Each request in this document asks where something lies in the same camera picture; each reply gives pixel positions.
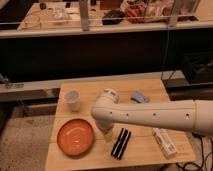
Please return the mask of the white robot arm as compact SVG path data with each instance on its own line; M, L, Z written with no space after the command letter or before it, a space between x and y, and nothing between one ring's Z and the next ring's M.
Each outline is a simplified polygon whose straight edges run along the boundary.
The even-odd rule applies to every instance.
M213 136L213 101L179 100L156 103L119 103L118 93L104 89L91 108L102 132L113 123L142 125Z

